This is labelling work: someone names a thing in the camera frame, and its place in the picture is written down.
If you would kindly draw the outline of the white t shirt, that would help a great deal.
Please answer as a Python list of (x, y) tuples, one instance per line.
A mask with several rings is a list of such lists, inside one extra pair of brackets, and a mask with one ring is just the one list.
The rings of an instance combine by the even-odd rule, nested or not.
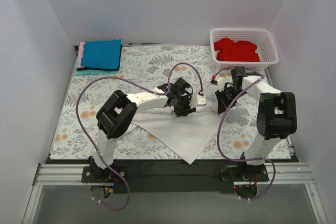
[(218, 130), (217, 104), (208, 101), (196, 112), (177, 117), (172, 108), (158, 108), (136, 114), (126, 133), (139, 126), (155, 136), (181, 159), (192, 164)]

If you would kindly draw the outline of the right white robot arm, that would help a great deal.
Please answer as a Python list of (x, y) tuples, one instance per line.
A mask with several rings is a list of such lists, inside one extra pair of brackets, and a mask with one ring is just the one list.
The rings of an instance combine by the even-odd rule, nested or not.
[(275, 89), (263, 81), (263, 75), (243, 66), (234, 67), (232, 81), (226, 82), (214, 74), (211, 83), (217, 85), (217, 113), (224, 123), (228, 112), (237, 100), (245, 94), (251, 95), (258, 102), (256, 117), (257, 135), (249, 148), (239, 159), (226, 157), (233, 163), (227, 168), (232, 177), (248, 181), (259, 175), (266, 175), (265, 162), (272, 149), (297, 130), (296, 98), (292, 92)]

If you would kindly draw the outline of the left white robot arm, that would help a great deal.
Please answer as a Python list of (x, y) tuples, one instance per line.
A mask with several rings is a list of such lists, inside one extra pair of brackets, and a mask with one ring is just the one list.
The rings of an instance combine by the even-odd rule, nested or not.
[(98, 111), (99, 135), (98, 150), (89, 158), (90, 168), (98, 181), (109, 181), (112, 170), (117, 139), (129, 129), (136, 114), (141, 112), (172, 107), (177, 117), (187, 116), (196, 111), (198, 94), (193, 92), (189, 83), (183, 78), (173, 84), (163, 84), (150, 92), (126, 94), (115, 91)]

